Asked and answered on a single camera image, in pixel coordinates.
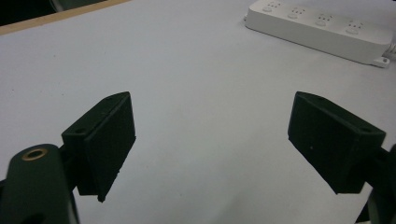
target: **table surface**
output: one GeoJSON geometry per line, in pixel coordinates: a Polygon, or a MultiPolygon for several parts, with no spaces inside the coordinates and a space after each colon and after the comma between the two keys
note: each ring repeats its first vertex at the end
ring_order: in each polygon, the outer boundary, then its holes
{"type": "MultiPolygon", "coordinates": [[[[99,100],[129,91],[137,140],[104,203],[77,196],[81,223],[353,223],[371,187],[335,195],[292,146],[294,93],[369,121],[390,149],[396,63],[354,63],[249,30],[253,2],[134,0],[1,35],[0,178],[17,152],[61,146],[99,100]]],[[[389,0],[288,2],[395,29],[389,0]]]]}

